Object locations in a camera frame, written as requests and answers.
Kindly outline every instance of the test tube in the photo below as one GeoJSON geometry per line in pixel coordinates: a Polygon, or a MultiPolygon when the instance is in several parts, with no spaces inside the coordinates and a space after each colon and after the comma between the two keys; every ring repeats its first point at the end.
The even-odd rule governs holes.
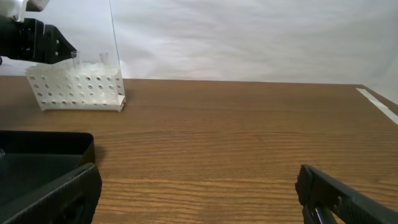
{"type": "Polygon", "coordinates": [[[109,65],[109,53],[103,52],[99,54],[102,64],[106,67],[109,65]]]}
{"type": "Polygon", "coordinates": [[[73,60],[73,66],[75,67],[76,71],[81,70],[82,62],[81,62],[81,57],[80,57],[80,52],[79,51],[72,51],[72,60],[73,60]]]}

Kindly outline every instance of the wood grain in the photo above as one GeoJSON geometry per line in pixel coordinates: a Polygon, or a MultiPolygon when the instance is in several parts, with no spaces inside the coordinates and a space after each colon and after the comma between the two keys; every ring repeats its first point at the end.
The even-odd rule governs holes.
{"type": "Polygon", "coordinates": [[[302,223],[301,164],[398,211],[398,129],[357,85],[124,82],[122,113],[41,112],[0,77],[1,129],[95,136],[94,223],[302,223]]]}

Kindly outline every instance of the tape strip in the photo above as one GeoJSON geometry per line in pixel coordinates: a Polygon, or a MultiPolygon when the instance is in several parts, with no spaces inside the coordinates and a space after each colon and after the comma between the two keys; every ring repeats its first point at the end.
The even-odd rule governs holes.
{"type": "Polygon", "coordinates": [[[395,124],[398,124],[398,116],[394,114],[386,105],[382,104],[367,90],[360,88],[357,88],[357,90],[362,93],[362,95],[364,95],[370,102],[377,106],[377,108],[379,108],[385,115],[387,115],[387,117],[389,117],[395,124]]]}

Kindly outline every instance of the white sheet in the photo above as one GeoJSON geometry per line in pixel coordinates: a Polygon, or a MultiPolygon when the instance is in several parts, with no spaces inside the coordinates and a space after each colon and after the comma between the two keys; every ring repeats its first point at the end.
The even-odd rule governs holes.
{"type": "MultiPolygon", "coordinates": [[[[398,56],[396,0],[111,3],[126,78],[376,85],[398,56]]],[[[108,0],[51,0],[31,15],[88,58],[117,58],[108,0]]],[[[23,69],[6,60],[0,74],[23,69]]]]}

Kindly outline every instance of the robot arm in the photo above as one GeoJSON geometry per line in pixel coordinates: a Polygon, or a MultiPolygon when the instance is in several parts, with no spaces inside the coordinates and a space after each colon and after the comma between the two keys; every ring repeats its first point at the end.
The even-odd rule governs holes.
{"type": "Polygon", "coordinates": [[[15,60],[53,64],[71,58],[76,49],[53,25],[25,18],[42,11],[49,0],[0,0],[0,55],[15,60]]]}

